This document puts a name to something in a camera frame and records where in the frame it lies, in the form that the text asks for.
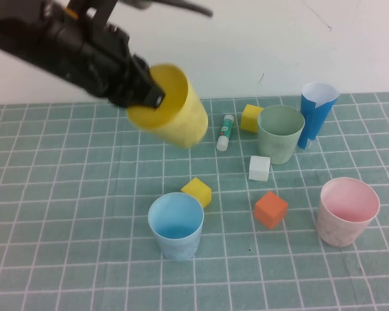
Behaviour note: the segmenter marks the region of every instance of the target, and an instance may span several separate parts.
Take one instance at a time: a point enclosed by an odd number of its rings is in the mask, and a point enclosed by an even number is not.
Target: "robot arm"
[[[137,8],[151,1],[124,0]],[[211,16],[182,0],[153,0]],[[158,108],[163,90],[148,65],[131,55],[127,33],[108,23],[117,0],[0,0],[0,49],[116,106]],[[93,17],[87,15],[95,9]]]

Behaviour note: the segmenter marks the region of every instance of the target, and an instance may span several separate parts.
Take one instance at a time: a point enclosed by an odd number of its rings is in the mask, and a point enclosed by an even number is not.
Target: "pink cup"
[[[317,232],[328,244],[352,244],[376,217],[379,197],[364,182],[348,177],[328,181],[322,189]]]

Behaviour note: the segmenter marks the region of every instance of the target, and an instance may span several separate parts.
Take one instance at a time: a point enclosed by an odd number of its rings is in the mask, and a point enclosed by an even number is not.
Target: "white cube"
[[[249,163],[249,179],[268,181],[271,159],[269,157],[252,156]]]

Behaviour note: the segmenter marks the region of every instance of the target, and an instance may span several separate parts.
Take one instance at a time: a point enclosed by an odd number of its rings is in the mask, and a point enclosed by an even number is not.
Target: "yellow cube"
[[[241,128],[243,130],[257,133],[258,132],[258,116],[264,108],[246,105],[241,117]]]
[[[182,192],[194,196],[202,204],[203,208],[212,201],[212,189],[198,178],[193,178],[190,183],[182,188]]]

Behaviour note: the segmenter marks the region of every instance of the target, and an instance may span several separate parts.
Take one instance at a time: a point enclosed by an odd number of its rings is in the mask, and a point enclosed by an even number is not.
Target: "glue stick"
[[[231,137],[232,132],[232,124],[235,118],[233,115],[225,115],[223,118],[223,127],[220,130],[218,143],[216,145],[216,149],[219,151],[226,151],[228,149],[229,138]]]

